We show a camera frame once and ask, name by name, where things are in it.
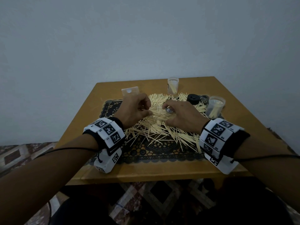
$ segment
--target plastic container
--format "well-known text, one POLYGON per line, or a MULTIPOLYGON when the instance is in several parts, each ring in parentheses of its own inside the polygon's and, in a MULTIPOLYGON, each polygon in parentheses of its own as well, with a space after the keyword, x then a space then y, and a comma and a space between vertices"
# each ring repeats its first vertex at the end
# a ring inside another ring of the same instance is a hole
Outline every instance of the plastic container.
POLYGON ((130 88, 125 88, 122 89, 122 94, 123 96, 127 95, 127 94, 139 94, 139 87, 130 87, 130 88))
POLYGON ((179 79, 177 77, 168 78, 168 94, 176 95, 178 93, 179 79))
POLYGON ((208 101, 205 115, 210 119, 218 118, 223 107, 225 106, 225 103, 225 99, 218 96, 211 96, 208 101))

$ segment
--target forearm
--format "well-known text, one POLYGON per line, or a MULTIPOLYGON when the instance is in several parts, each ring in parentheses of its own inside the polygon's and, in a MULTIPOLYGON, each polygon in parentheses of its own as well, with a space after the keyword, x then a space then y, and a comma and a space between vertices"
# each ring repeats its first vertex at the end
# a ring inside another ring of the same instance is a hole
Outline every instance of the forearm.
MULTIPOLYGON (((84 134, 63 147, 97 149, 84 134)), ((94 152, 67 149, 41 156, 0 179, 0 224, 24 224, 63 187, 94 152)))
MULTIPOLYGON (((283 147, 270 147, 251 136, 244 141, 234 157, 238 160, 278 154, 291 154, 291 152, 283 147)), ((241 164, 287 204, 300 212, 299 159, 266 158, 241 164)))

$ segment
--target right hand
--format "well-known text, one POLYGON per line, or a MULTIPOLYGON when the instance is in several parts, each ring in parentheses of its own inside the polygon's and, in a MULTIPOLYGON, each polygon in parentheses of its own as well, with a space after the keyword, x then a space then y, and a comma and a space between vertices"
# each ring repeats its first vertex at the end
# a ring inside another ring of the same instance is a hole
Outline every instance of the right hand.
POLYGON ((209 121, 190 102, 167 100, 162 108, 165 109, 168 106, 171 106, 176 113, 175 118, 165 122, 168 126, 177 127, 189 133, 201 134, 202 127, 209 121))

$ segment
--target left hand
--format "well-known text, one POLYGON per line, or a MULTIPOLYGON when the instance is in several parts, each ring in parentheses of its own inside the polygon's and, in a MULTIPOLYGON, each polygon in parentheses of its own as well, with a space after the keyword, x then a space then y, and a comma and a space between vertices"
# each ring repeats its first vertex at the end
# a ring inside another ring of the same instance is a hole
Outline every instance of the left hand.
POLYGON ((152 112, 149 110, 150 106, 151 101, 145 93, 129 94, 124 97, 114 117, 122 122, 124 129, 128 129, 137 124, 139 120, 152 115, 152 112))

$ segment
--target white wall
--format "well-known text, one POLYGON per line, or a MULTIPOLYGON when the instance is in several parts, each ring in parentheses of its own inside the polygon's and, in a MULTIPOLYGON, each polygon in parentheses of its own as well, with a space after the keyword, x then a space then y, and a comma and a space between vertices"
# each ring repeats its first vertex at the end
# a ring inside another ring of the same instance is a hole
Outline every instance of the white wall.
POLYGON ((1 0, 0 145, 57 141, 96 82, 216 76, 299 143, 300 0, 1 0))

